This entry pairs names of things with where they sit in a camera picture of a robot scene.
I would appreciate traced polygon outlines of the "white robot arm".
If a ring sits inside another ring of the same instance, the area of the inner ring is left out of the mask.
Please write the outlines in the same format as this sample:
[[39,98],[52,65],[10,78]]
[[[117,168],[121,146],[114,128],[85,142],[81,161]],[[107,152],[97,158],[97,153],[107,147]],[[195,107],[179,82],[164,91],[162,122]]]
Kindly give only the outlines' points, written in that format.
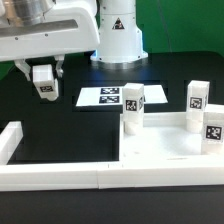
[[0,62],[29,74],[28,59],[52,56],[62,76],[67,54],[89,51],[109,69],[147,60],[136,0],[0,0]]

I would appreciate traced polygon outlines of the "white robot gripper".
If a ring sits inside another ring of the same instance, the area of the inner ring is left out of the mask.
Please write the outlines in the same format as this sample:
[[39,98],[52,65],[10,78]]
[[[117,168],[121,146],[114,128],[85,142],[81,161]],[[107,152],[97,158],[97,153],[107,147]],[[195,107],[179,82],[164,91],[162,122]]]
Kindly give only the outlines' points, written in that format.
[[63,77],[64,54],[95,50],[99,43],[96,0],[0,0],[0,61],[31,80],[24,60],[55,56]]

